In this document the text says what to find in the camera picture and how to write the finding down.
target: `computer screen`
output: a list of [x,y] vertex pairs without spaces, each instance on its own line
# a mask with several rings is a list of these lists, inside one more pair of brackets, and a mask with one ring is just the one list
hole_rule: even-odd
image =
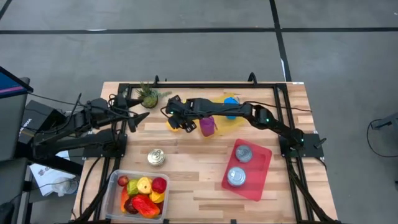
[[0,98],[33,92],[33,88],[0,67]]

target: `wooden table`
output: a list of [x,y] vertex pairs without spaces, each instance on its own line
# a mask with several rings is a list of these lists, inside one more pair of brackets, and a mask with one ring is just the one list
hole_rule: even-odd
[[[104,83],[101,97],[108,99],[111,93],[117,93],[119,82]],[[310,109],[303,83],[287,83],[291,107]],[[225,93],[234,93],[240,101],[260,101],[275,104],[273,91],[252,88],[162,88],[159,91],[172,91],[172,96],[181,98],[217,98]],[[280,94],[282,106],[283,95]],[[139,125],[137,132],[128,134],[126,155],[121,159],[120,169],[166,174],[171,179],[167,218],[171,223],[202,222],[229,223],[237,219],[238,223],[295,223],[294,206],[289,187],[285,159],[280,154],[278,135],[270,130],[258,130],[248,122],[238,129],[211,139],[203,139],[199,130],[188,134],[184,130],[173,133],[166,128],[166,117],[160,108],[167,102],[162,99],[158,106],[150,110],[150,115]],[[268,108],[276,116],[275,108]],[[141,105],[132,109],[136,113],[148,111]],[[306,133],[315,130],[311,112],[293,110],[294,123]],[[287,113],[284,110],[284,121]],[[269,148],[273,152],[262,199],[259,202],[246,200],[221,187],[221,180],[237,138],[251,141]],[[162,167],[153,167],[147,162],[147,153],[160,148],[166,153],[166,163]],[[88,169],[95,159],[85,162],[81,182],[86,178]],[[303,159],[308,188],[319,206],[330,217],[337,219],[333,198],[324,166],[316,159]],[[83,198],[85,209],[97,194],[100,184],[103,159],[93,169]],[[78,214],[80,203],[80,184],[73,211]],[[303,219],[306,219],[305,206],[299,194]]]

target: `black box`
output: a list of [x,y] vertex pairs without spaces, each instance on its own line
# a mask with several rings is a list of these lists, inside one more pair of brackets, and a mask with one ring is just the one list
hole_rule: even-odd
[[19,130],[18,146],[28,147],[34,135],[64,123],[66,116],[54,108],[31,100],[25,107],[24,117]]

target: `blue cup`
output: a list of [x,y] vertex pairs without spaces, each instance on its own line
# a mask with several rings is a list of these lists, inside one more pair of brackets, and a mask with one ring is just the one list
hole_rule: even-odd
[[[233,97],[228,97],[227,99],[224,100],[224,103],[229,103],[229,104],[236,104],[238,105],[238,101],[236,101]],[[235,116],[227,116],[227,119],[236,119]]]

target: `clear plastic bin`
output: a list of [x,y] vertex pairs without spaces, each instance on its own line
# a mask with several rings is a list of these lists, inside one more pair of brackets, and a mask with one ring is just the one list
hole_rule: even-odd
[[[141,177],[149,177],[152,180],[156,177],[161,177],[166,180],[167,186],[165,191],[165,198],[163,203],[163,212],[155,218],[144,218],[139,213],[136,215],[130,213],[123,213],[120,211],[120,200],[122,187],[118,185],[118,179],[120,176],[126,175],[129,179],[140,179]],[[164,174],[156,174],[150,172],[139,172],[139,171],[128,171],[128,170],[116,170],[111,174],[108,189],[104,197],[104,203],[102,211],[105,212],[105,217],[115,220],[124,220],[137,223],[162,223],[166,216],[167,201],[169,198],[169,186],[170,179]]]

